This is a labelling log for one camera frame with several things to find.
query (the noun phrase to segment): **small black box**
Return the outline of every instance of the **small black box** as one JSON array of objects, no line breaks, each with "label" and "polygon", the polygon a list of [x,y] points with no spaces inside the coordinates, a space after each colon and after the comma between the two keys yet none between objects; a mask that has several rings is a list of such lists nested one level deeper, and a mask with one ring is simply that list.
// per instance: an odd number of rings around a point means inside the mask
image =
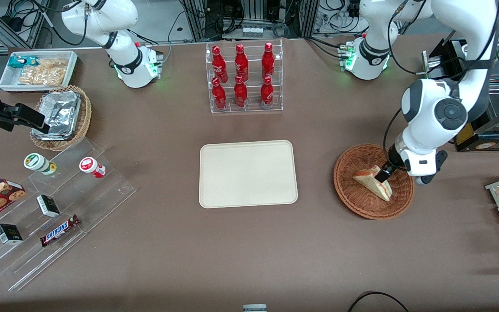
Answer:
[{"label": "small black box", "polygon": [[53,198],[47,195],[40,195],[36,199],[44,215],[51,218],[59,217],[59,208],[57,208],[57,204],[55,204]]},{"label": "small black box", "polygon": [[16,226],[4,223],[0,224],[0,239],[2,243],[9,245],[18,245],[23,241]]}]

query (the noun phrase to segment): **brown table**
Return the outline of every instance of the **brown table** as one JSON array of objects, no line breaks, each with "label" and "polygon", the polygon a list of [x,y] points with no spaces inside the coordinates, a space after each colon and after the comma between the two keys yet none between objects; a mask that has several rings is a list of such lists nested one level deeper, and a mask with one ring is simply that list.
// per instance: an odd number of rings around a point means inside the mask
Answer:
[{"label": "brown table", "polygon": [[[395,53],[418,68],[441,37],[402,36]],[[175,45],[163,79],[137,90],[107,67],[105,51],[77,50],[75,84],[93,105],[88,137],[139,191],[20,292],[0,282],[0,311],[235,312],[263,302],[271,312],[338,312],[366,290],[412,311],[499,310],[499,215],[484,189],[499,180],[499,152],[446,146],[443,171],[416,188],[403,215],[355,215],[334,191],[334,162],[350,146],[381,143],[415,77],[391,64],[359,81],[308,42],[283,42],[285,111],[228,117],[209,112],[203,44]],[[398,118],[390,142],[404,126]],[[54,155],[28,131],[0,130],[0,177],[26,178],[29,152]],[[298,201],[200,207],[200,148],[256,140],[292,142]]]}]

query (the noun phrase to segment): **bread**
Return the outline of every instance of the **bread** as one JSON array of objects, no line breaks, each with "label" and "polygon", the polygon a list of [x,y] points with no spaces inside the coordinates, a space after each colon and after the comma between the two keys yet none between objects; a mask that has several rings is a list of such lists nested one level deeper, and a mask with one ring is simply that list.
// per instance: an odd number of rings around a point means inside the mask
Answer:
[{"label": "bread", "polygon": [[370,169],[359,170],[354,174],[354,180],[373,192],[376,196],[382,198],[386,202],[390,201],[392,196],[392,188],[388,181],[379,182],[375,179],[376,174],[380,172],[379,166],[374,166]]}]

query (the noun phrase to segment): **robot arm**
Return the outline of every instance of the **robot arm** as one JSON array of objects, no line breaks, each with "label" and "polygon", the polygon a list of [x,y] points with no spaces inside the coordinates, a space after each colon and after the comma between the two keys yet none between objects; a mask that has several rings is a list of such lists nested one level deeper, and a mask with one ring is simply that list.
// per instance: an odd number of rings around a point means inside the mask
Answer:
[{"label": "robot arm", "polygon": [[138,47],[125,29],[136,25],[138,11],[131,0],[83,0],[71,10],[63,7],[63,23],[72,33],[85,36],[107,51],[119,78],[131,88],[144,87],[161,73],[162,55]]},{"label": "robot arm", "polygon": [[[438,20],[467,41],[466,62],[491,60],[493,23],[497,18],[494,0],[432,0],[431,7]],[[419,79],[412,83],[402,97],[402,113],[408,126],[390,148],[389,161],[377,180],[386,180],[395,166],[405,166],[410,176],[419,177],[418,184],[430,182],[447,156],[436,149],[463,129],[487,75],[488,69],[472,68],[457,84],[450,79]]]},{"label": "robot arm", "polygon": [[432,16],[431,1],[436,0],[361,0],[359,16],[367,20],[369,30],[365,38],[346,43],[344,56],[348,61],[344,69],[359,79],[376,79],[388,62],[389,29],[390,44],[398,37],[396,23],[390,23],[392,13],[396,12],[393,20],[399,22],[411,22],[415,17],[417,20],[429,18]]}]

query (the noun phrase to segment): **red food item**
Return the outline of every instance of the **red food item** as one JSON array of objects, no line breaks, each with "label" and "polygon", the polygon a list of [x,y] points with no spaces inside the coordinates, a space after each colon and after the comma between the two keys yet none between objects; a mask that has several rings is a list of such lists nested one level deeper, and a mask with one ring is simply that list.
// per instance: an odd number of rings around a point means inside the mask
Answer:
[{"label": "red food item", "polygon": [[273,44],[265,43],[265,53],[261,59],[261,76],[263,79],[267,76],[272,76],[275,72],[275,56],[273,55]]},{"label": "red food item", "polygon": [[236,105],[240,108],[246,107],[248,99],[248,89],[244,84],[241,75],[236,76],[236,85],[234,86],[234,94],[236,95]]},{"label": "red food item", "polygon": [[226,73],[226,62],[222,55],[220,55],[220,48],[218,46],[214,46],[212,48],[213,51],[213,71],[215,73],[215,77],[220,79],[221,83],[226,83],[228,81],[228,74]]},{"label": "red food item", "polygon": [[215,105],[218,110],[223,111],[226,109],[226,93],[224,92],[224,88],[220,85],[217,77],[213,77],[211,83],[213,84],[211,92],[213,93]]},{"label": "red food item", "polygon": [[261,86],[261,108],[270,109],[273,105],[273,92],[275,89],[271,85],[271,76],[265,77],[263,79],[263,85]]},{"label": "red food item", "polygon": [[244,81],[248,81],[250,78],[250,68],[248,65],[248,57],[244,53],[244,45],[236,44],[236,59],[234,60],[236,65],[236,75],[241,75]]}]

